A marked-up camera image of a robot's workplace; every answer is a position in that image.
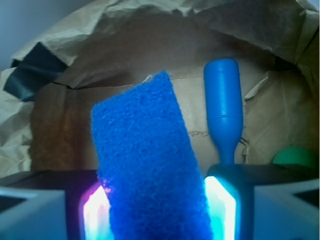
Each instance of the glowing led light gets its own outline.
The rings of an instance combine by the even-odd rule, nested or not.
[[[236,200],[214,176],[206,177],[204,183],[214,239],[234,240]],[[106,196],[108,191],[110,190],[104,190],[102,186],[98,187],[83,205],[87,240],[114,240],[109,223],[110,203]]]
[[[236,227],[236,200],[214,177],[204,180],[205,194],[209,204],[213,238],[234,240]]]
[[[110,203],[102,186],[83,205],[85,239],[113,240],[109,223]]]

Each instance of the blue sponge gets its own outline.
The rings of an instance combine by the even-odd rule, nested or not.
[[[98,177],[116,240],[211,240],[201,176],[169,76],[94,106]]]

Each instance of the white wall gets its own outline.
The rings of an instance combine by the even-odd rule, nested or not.
[[[93,0],[0,0],[0,71],[26,43]]]

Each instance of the green object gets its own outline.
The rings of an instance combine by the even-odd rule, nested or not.
[[[300,147],[286,148],[273,159],[274,164],[300,164],[309,168],[318,166],[319,157],[312,151]]]

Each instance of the pink light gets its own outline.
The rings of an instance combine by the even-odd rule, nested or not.
[[[85,239],[113,240],[109,223],[110,203],[102,186],[83,205]]]

